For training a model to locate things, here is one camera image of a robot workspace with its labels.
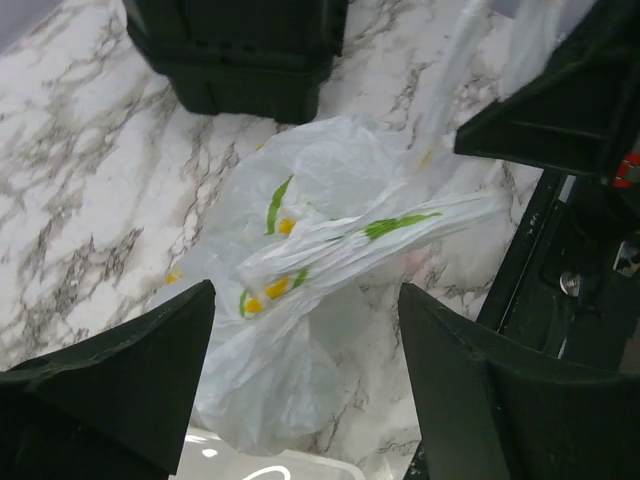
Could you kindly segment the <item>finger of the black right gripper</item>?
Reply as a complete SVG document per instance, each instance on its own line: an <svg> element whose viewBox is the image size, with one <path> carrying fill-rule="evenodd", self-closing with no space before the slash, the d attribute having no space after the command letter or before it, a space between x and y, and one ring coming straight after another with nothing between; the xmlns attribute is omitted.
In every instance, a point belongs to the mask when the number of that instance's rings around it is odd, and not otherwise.
<svg viewBox="0 0 640 480"><path fill-rule="evenodd" d="M454 151L638 184L638 2L596 2L537 78L457 130Z"/></svg>

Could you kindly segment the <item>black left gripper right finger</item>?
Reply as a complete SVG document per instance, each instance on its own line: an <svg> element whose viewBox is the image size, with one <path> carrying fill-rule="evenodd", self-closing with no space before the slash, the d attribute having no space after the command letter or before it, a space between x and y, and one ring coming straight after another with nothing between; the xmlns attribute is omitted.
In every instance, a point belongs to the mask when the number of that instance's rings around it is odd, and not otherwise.
<svg viewBox="0 0 640 480"><path fill-rule="evenodd" d="M432 479L635 479L639 379L527 348L401 287L402 343Z"/></svg>

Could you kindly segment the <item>white plastic bag lemon print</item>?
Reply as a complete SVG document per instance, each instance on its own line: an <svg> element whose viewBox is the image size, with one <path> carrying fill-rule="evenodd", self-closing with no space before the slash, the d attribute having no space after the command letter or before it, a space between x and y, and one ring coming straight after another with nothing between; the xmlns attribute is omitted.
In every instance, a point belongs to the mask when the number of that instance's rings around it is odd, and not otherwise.
<svg viewBox="0 0 640 480"><path fill-rule="evenodd" d="M193 420L234 450L276 455L329 422L334 355L364 321L361 276L510 208L496 161L456 154L447 132L488 11L462 10L413 145L349 116L271 137L233 169L158 291L215 287Z"/></svg>

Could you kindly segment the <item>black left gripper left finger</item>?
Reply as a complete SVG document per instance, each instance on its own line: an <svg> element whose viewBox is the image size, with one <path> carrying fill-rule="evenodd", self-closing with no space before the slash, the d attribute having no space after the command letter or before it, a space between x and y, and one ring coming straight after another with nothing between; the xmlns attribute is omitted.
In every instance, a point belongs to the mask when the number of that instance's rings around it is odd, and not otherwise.
<svg viewBox="0 0 640 480"><path fill-rule="evenodd" d="M214 321L195 284L1 374L4 479L167 479L178 470Z"/></svg>

